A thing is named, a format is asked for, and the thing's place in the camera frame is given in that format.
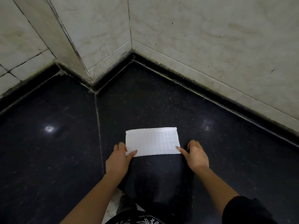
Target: dark granite floor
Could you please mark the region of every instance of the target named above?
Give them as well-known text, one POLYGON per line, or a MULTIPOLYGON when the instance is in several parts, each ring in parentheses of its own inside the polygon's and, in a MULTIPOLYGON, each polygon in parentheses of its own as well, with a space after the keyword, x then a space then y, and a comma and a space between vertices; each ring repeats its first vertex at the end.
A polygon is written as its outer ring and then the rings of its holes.
MULTIPOLYGON (((59 223, 102 178, 126 130, 156 127, 177 127, 182 147, 200 141, 213 171, 279 223, 299 221, 296 147, 131 63, 96 97, 56 76, 0 116, 0 223, 59 223)), ((133 158, 120 188, 146 210, 221 222, 182 155, 133 158)))

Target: hand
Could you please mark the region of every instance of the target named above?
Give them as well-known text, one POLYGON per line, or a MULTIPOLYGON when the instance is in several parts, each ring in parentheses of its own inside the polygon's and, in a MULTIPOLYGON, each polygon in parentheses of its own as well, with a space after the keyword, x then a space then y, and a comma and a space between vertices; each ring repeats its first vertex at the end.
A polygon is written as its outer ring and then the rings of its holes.
POLYGON ((118 145, 114 145, 114 151, 106 161, 106 174, 119 182, 125 177, 129 168, 129 163, 133 156, 136 155, 137 150, 131 152, 128 157, 126 157, 126 152, 126 145, 123 142, 120 142, 118 145))
POLYGON ((209 167, 209 158, 199 142, 195 140, 191 140, 189 142, 187 150, 190 150, 190 153, 181 147, 176 148, 185 156, 188 166, 191 168, 191 170, 193 170, 193 172, 200 167, 209 167))

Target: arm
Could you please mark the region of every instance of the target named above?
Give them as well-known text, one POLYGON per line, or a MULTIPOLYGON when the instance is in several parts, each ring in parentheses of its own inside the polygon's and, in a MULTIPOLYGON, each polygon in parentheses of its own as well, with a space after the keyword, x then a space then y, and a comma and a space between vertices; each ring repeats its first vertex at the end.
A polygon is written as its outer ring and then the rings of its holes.
POLYGON ((187 150, 190 150, 190 153, 181 147, 177 147, 177 149, 185 156, 191 170, 203 182, 215 204, 216 210, 222 217, 227 203, 239 194, 209 168, 209 159, 199 142, 194 140, 189 142, 187 150))
POLYGON ((126 151, 123 142, 114 146, 114 151, 106 161, 106 174, 103 179, 77 204, 61 224, 102 223, 112 194, 126 175, 129 163, 137 153, 136 150, 126 157, 126 151))

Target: black sleeve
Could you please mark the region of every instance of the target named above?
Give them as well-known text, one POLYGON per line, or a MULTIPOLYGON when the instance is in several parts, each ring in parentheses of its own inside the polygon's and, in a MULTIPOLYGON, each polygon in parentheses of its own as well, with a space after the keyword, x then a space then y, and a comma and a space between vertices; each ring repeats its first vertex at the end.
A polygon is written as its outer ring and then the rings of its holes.
POLYGON ((236 196, 224 208, 223 224, 264 223, 277 224, 272 214, 257 199, 250 200, 244 196, 236 196))

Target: left hand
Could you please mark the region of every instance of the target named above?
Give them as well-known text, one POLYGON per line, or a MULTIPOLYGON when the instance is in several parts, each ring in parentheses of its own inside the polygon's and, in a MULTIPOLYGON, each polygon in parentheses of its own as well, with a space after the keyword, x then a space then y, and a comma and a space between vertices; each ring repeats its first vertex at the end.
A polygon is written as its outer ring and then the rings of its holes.
POLYGON ((125 177, 129 163, 133 156, 136 155, 137 150, 131 152, 126 157, 127 147, 125 143, 120 142, 118 145, 114 145, 114 151, 106 161, 106 174, 116 178, 119 182, 125 177))

